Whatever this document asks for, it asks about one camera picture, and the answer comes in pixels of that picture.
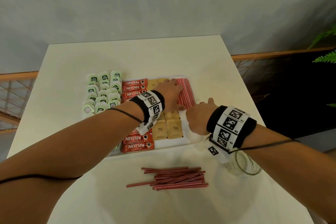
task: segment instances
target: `person's right arm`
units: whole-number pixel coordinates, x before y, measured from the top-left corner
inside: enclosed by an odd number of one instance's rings
[[[202,102],[188,109],[191,131],[208,134],[206,126],[216,108],[210,98],[207,104]],[[257,124],[241,147],[284,140],[288,137]],[[336,161],[295,141],[245,152],[301,204],[325,221],[336,223]]]

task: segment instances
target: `table top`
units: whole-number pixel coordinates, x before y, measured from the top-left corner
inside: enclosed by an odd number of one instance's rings
[[[49,45],[8,156],[81,120],[87,73],[123,79],[185,75],[196,102],[213,97],[264,125],[221,36]],[[208,188],[153,191],[141,167],[201,166]],[[60,198],[48,223],[313,223],[307,209],[264,171],[229,174],[193,145],[104,159]]]

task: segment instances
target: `glass cup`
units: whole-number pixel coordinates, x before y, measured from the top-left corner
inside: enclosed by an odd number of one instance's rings
[[[261,167],[243,151],[236,151],[232,155],[232,160],[224,164],[229,173],[236,176],[249,176],[261,172]]]

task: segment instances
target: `person's left arm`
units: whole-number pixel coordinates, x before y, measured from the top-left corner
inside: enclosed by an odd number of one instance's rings
[[[164,97],[165,111],[183,109],[176,104],[183,87],[175,82],[167,80],[154,89]],[[134,102],[117,108],[144,120],[143,111]],[[139,124],[115,110],[82,120],[0,163],[0,180],[28,174],[79,177],[96,166]],[[46,223],[58,199],[74,181],[28,178],[0,184],[0,223]]]

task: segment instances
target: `brown sugar packet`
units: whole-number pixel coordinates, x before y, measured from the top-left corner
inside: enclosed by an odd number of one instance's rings
[[[178,111],[166,112],[165,117],[166,117],[166,120],[180,119],[180,115]]]
[[[168,139],[183,137],[182,123],[180,119],[166,120]]]
[[[164,82],[165,80],[170,80],[169,78],[158,78],[157,82]]]
[[[158,117],[157,120],[164,120],[164,119],[165,119],[165,113],[161,112],[161,115],[160,115],[160,117]]]
[[[165,120],[157,121],[157,123],[152,127],[152,135],[154,141],[168,138]]]
[[[152,90],[155,86],[157,86],[157,84],[157,79],[148,80],[147,90]]]

